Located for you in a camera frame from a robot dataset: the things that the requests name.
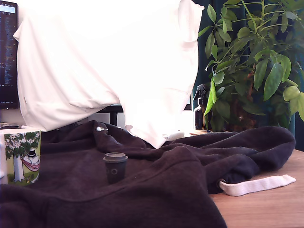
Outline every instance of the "mug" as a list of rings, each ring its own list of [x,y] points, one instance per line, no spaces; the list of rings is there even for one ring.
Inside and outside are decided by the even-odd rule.
[[[39,178],[41,131],[0,130],[0,183],[26,186]]]

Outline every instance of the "hammock illustration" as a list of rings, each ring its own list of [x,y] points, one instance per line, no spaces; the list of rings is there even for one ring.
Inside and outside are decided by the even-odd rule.
[[[22,163],[23,163],[29,170],[31,170],[31,171],[33,171],[33,172],[36,172],[36,171],[39,170],[39,167],[40,167],[40,160],[39,160],[37,163],[34,163],[34,164],[32,164],[32,163],[30,163],[30,162],[24,160],[23,158],[22,158],[21,160],[22,160]]]

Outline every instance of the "monitor screen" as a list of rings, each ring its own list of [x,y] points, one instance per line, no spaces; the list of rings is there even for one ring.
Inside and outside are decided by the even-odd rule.
[[[17,46],[13,35],[18,28],[16,3],[0,1],[0,109],[18,108]]]

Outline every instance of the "white sheet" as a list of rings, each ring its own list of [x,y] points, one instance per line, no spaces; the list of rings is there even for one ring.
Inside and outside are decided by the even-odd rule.
[[[26,125],[50,131],[121,104],[126,129],[159,148],[193,88],[203,7],[68,2],[27,13],[14,35]]]

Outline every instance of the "spray bottle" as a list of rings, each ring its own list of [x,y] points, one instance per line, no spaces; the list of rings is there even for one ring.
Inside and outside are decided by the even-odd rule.
[[[204,84],[199,85],[197,87],[195,96],[193,100],[198,99],[198,107],[194,109],[193,115],[194,115],[194,128],[195,130],[205,130],[205,103],[206,103],[206,92],[207,88]]]

